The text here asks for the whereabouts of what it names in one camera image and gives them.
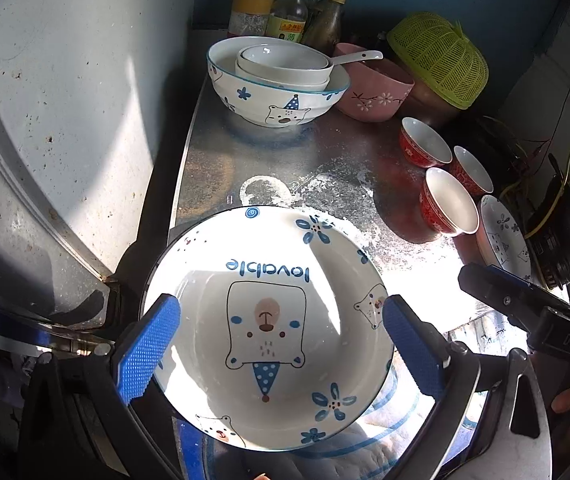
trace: small red bowl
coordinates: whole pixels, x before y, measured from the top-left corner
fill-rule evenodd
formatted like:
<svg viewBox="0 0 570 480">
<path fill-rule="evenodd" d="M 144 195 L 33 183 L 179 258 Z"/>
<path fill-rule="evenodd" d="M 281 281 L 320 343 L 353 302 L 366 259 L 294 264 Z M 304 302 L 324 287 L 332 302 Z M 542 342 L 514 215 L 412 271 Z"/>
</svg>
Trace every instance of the small red bowl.
<svg viewBox="0 0 570 480">
<path fill-rule="evenodd" d="M 465 187 L 447 171 L 429 168 L 420 190 L 420 212 L 427 226 L 445 236 L 474 234 L 479 218 Z"/>
<path fill-rule="evenodd" d="M 400 143 L 407 160 L 420 168 L 444 166 L 451 162 L 451 150 L 444 139 L 418 119 L 405 117 L 402 120 Z"/>
<path fill-rule="evenodd" d="M 454 146 L 454 161 L 449 173 L 456 177 L 471 196 L 482 196 L 494 192 L 494 183 L 475 156 L 462 146 Z"/>
</svg>

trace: white wall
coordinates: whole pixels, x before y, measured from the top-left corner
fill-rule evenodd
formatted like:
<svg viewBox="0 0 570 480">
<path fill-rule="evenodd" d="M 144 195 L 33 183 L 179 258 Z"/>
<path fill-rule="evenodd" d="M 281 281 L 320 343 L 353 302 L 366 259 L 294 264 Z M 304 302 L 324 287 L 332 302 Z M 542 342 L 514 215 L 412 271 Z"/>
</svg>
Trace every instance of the white wall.
<svg viewBox="0 0 570 480">
<path fill-rule="evenodd" d="M 0 0 L 1 164 L 100 274 L 136 239 L 163 85 L 185 65 L 192 7 Z"/>
<path fill-rule="evenodd" d="M 509 124 L 517 136 L 528 139 L 548 139 L 561 111 L 562 101 L 570 88 L 570 6 L 551 46 L 537 57 L 527 72 L 511 90 L 499 117 Z M 535 144 L 523 142 L 530 152 Z M 565 106 L 558 131 L 551 145 L 561 169 L 567 164 L 570 151 L 570 100 Z M 540 157 L 532 165 L 540 163 Z M 548 161 L 532 181 L 530 198 L 538 204 L 545 193 L 553 170 Z"/>
</svg>

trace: bottle label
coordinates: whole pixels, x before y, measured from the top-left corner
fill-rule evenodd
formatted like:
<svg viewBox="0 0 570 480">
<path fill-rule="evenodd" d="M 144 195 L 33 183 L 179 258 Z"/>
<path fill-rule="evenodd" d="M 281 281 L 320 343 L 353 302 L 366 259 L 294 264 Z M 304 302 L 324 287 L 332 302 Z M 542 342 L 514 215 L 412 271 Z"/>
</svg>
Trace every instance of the bottle label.
<svg viewBox="0 0 570 480">
<path fill-rule="evenodd" d="M 305 22 L 293 22 L 291 20 L 277 18 L 276 16 L 270 16 L 270 20 L 267 22 L 265 36 L 300 43 L 300 37 L 303 35 L 304 28 Z"/>
</svg>

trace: ceramic spoon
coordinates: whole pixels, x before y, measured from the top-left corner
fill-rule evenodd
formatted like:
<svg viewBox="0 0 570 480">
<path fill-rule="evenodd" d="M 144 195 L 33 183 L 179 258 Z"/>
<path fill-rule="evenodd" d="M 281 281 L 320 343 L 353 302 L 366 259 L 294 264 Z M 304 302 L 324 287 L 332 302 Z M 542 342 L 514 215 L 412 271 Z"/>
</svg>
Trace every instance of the ceramic spoon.
<svg viewBox="0 0 570 480">
<path fill-rule="evenodd" d="M 330 66 L 335 66 L 353 63 L 355 61 L 367 61 L 369 59 L 383 59 L 383 53 L 379 50 L 363 50 L 362 52 L 355 52 L 354 54 L 331 57 L 329 58 L 329 64 Z"/>
</svg>

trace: finger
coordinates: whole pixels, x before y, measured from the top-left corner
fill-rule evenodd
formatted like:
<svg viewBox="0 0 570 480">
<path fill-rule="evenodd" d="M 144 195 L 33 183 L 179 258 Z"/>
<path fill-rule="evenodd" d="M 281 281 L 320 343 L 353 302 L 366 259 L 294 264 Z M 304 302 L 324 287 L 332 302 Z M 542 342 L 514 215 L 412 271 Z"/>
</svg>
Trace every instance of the finger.
<svg viewBox="0 0 570 480">
<path fill-rule="evenodd" d="M 570 388 L 556 395 L 552 401 L 552 410 L 555 413 L 564 413 L 570 410 Z"/>
</svg>

